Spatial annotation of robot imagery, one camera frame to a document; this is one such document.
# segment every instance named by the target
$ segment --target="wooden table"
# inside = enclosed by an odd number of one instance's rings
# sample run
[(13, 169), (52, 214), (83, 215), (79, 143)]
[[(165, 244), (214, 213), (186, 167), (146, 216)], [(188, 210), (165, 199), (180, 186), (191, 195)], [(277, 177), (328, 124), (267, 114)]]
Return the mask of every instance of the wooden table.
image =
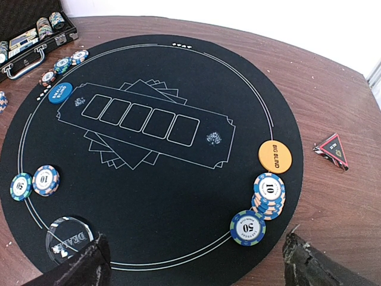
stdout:
[[(333, 260), (381, 284), (381, 112), (363, 76), (327, 58), (237, 30), (154, 17), (75, 18), (79, 39), (50, 53), (16, 81), (0, 83), (10, 104), (0, 115), (0, 148), (18, 107), (57, 59), (117, 38), (174, 34), (217, 43), (251, 61), (280, 89), (301, 132), (305, 169), (288, 230)], [(349, 162), (344, 172), (312, 151), (338, 132)], [(14, 241), (0, 206), (0, 279), (21, 285), (40, 275)], [(236, 285), (284, 285), (282, 245)]]

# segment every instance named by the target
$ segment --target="poker chip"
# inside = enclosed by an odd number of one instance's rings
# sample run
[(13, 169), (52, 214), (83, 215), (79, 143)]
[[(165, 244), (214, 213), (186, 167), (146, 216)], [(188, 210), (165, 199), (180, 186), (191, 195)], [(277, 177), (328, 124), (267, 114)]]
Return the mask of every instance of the poker chip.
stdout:
[(253, 195), (251, 199), (252, 210), (260, 215), (263, 215), (264, 220), (273, 220), (277, 218), (283, 210), (285, 201), (282, 201), (279, 204), (274, 206), (268, 206), (264, 203), (261, 203), (257, 200), (257, 198)]
[(8, 100), (5, 96), (4, 91), (0, 91), (0, 114), (3, 113), (3, 111), (6, 109), (8, 106)]
[(65, 26), (65, 20), (60, 12), (53, 12), (49, 16), (49, 21), (55, 30), (60, 30)]
[(88, 56), (89, 56), (89, 51), (85, 49), (81, 51), (77, 51), (71, 56), (71, 64), (75, 66), (80, 63), (83, 63)]
[(7, 41), (1, 41), (0, 42), (0, 48), (4, 48), (4, 49), (8, 50), (9, 49), (8, 42)]
[(8, 50), (0, 46), (0, 64), (6, 62), (8, 60)]
[(230, 234), (235, 242), (243, 246), (259, 243), (266, 232), (263, 215), (252, 210), (243, 210), (236, 214), (230, 223)]
[(57, 78), (57, 72), (54, 69), (50, 69), (42, 74), (40, 77), (40, 85), (48, 86), (51, 85)]
[(32, 184), (33, 189), (39, 195), (44, 197), (54, 193), (60, 183), (60, 176), (54, 167), (44, 165), (38, 168), (33, 175)]
[(23, 201), (32, 193), (32, 177), (27, 173), (20, 173), (12, 180), (11, 196), (15, 201)]
[(43, 197), (50, 197), (51, 195), (53, 195), (56, 192), (56, 190), (58, 190), (58, 187), (60, 186), (60, 182), (61, 182), (60, 175), (58, 175), (57, 185), (55, 186), (55, 188), (49, 194), (46, 194), (46, 195), (40, 194), (40, 195)]
[(70, 66), (71, 66), (71, 58), (70, 57), (64, 57), (64, 58), (58, 60), (54, 64), (54, 70), (58, 74), (63, 74), (69, 69)]
[(259, 201), (258, 198), (255, 195), (253, 195), (251, 198), (251, 205), (253, 207), (259, 207), (260, 209), (263, 209), (264, 211), (267, 211), (267, 210), (273, 211), (273, 210), (280, 210), (281, 208), (283, 208), (285, 201), (286, 199), (282, 200), (280, 203), (269, 206), (268, 204), (265, 204)]
[(40, 18), (37, 23), (37, 31), (40, 41), (44, 40), (47, 37), (50, 37), (53, 35), (53, 29), (50, 26), (50, 22), (47, 18)]
[(45, 246), (50, 259), (60, 265), (93, 239), (92, 231), (87, 224), (74, 217), (64, 216), (50, 225), (46, 233)]
[(254, 182), (254, 195), (261, 203), (274, 206), (285, 199), (286, 188), (277, 175), (263, 173)]
[(272, 211), (269, 211), (269, 210), (267, 210), (267, 211), (262, 211), (262, 210), (259, 210), (257, 207), (251, 207), (251, 209), (254, 211), (254, 212), (256, 212), (256, 213), (259, 213), (259, 214), (261, 214), (261, 215), (264, 215), (264, 216), (271, 216), (272, 214), (273, 214), (273, 212)]

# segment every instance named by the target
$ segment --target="poker table mat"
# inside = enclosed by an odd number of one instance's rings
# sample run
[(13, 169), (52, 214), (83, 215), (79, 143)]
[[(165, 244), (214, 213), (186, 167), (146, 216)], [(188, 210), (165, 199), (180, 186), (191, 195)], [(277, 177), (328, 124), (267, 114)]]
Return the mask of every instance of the poker table mat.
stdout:
[[(109, 240), (113, 285), (239, 280), (278, 242), (301, 193), (301, 137), (282, 94), (240, 55), (198, 39), (142, 35), (89, 53), (54, 82), (73, 85), (68, 100), (37, 101), (37, 85), (6, 135), (0, 198), (17, 244), (47, 272), (56, 267), (47, 228), (81, 217)], [(258, 149), (271, 139), (292, 153), (279, 175), (285, 206), (263, 240), (244, 247), (229, 225), (251, 208), (253, 182), (266, 172)], [(58, 191), (14, 201), (12, 178), (45, 164), (60, 173)]]

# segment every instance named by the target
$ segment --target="card suit symbol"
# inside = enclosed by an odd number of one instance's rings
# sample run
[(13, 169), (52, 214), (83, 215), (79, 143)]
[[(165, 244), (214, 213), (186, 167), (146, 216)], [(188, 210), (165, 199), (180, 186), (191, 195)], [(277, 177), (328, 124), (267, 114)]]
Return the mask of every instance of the card suit symbol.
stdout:
[(53, 253), (57, 254), (60, 253), (60, 249), (58, 248), (58, 245), (55, 245), (52, 247)]
[(68, 255), (68, 252), (65, 250), (61, 250), (61, 256), (66, 257)]

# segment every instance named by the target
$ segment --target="red triangular marker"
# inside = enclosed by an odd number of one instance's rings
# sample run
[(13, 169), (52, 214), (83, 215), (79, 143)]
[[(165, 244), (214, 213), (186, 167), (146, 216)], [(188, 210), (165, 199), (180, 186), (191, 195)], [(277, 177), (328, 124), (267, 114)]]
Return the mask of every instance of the red triangular marker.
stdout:
[(335, 133), (330, 138), (324, 140), (318, 146), (314, 148), (314, 151), (318, 154), (323, 153), (329, 157), (335, 159), (343, 165), (343, 169), (348, 170), (348, 162), (345, 157), (343, 146), (341, 145), (339, 134)]

